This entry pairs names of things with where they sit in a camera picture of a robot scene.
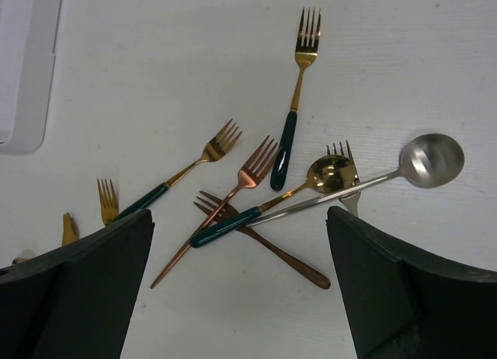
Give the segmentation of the gold knife green handle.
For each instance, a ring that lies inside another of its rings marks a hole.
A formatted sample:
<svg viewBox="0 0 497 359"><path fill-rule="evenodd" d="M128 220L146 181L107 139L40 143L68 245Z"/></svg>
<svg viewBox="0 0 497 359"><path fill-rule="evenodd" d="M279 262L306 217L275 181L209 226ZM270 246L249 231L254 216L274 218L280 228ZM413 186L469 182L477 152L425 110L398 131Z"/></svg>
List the gold knife green handle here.
<svg viewBox="0 0 497 359"><path fill-rule="evenodd" d="M61 245L66 246L79 240L77 225L69 213L63 215L63 234Z"/></svg>

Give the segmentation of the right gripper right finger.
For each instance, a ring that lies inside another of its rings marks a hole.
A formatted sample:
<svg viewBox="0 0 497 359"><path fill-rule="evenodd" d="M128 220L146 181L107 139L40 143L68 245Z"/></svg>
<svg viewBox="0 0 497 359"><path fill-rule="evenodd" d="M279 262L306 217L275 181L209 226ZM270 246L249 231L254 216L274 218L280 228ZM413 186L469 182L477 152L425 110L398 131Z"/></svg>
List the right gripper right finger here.
<svg viewBox="0 0 497 359"><path fill-rule="evenodd" d="M328 241L359 358L494 358L496 273L437 256L337 206Z"/></svg>

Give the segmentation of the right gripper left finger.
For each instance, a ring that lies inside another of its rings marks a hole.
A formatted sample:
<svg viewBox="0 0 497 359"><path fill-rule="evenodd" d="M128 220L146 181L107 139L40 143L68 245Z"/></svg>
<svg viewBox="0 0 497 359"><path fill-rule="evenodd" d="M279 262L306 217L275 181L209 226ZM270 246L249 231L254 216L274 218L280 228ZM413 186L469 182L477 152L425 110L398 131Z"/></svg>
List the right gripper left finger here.
<svg viewBox="0 0 497 359"><path fill-rule="evenodd" d="M130 214L1 270L3 358L118 358L155 223Z"/></svg>

